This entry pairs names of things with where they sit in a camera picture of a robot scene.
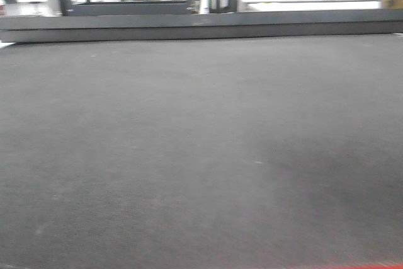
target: white table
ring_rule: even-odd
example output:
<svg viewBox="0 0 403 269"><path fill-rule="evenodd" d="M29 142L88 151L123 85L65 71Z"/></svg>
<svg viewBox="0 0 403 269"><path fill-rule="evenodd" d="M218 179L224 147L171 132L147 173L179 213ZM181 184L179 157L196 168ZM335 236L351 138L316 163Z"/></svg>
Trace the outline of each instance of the white table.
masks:
<svg viewBox="0 0 403 269"><path fill-rule="evenodd" d="M382 0L238 0L239 11L327 11L380 9Z"/></svg>

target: black frame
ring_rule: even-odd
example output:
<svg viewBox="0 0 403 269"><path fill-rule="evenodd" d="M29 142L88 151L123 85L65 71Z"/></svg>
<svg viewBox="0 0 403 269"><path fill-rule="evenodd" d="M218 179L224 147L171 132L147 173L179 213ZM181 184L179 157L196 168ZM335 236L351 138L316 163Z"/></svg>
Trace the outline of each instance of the black frame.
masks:
<svg viewBox="0 0 403 269"><path fill-rule="evenodd" d="M85 3L73 4L71 0L60 0L63 16L99 16L133 14L190 14L191 0L186 1L142 1L138 3Z"/></svg>

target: gray surface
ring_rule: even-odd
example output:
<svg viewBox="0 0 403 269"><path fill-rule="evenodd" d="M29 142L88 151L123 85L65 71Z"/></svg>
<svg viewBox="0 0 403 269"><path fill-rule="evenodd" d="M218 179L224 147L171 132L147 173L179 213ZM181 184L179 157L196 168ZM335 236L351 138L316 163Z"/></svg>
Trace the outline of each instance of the gray surface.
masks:
<svg viewBox="0 0 403 269"><path fill-rule="evenodd" d="M2 17L0 30L51 30L90 28L182 28L206 26L249 26L361 23L403 21L403 9L337 11L253 12L209 15Z"/></svg>
<svg viewBox="0 0 403 269"><path fill-rule="evenodd" d="M402 261L402 47L390 35L0 50L0 263Z"/></svg>
<svg viewBox="0 0 403 269"><path fill-rule="evenodd" d="M403 21L308 23L182 28L83 28L68 30L0 31L4 42L83 42L119 40L186 40L208 38L286 37L301 35L357 35L403 32Z"/></svg>

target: raised gray platform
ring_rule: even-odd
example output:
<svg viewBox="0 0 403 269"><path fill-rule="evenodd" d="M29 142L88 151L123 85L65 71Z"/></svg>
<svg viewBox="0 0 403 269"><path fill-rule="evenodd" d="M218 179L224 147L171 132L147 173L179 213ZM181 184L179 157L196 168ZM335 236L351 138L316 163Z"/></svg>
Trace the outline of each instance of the raised gray platform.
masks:
<svg viewBox="0 0 403 269"><path fill-rule="evenodd" d="M403 9L1 18L5 42L241 38L403 31Z"/></svg>

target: gray carpet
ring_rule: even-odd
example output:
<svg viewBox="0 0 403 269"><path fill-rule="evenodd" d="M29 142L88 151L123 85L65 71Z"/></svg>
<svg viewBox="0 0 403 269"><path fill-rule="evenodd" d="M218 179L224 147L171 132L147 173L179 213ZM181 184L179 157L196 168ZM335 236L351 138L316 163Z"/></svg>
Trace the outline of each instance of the gray carpet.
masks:
<svg viewBox="0 0 403 269"><path fill-rule="evenodd" d="M0 50L0 268L403 261L402 50L392 35Z"/></svg>

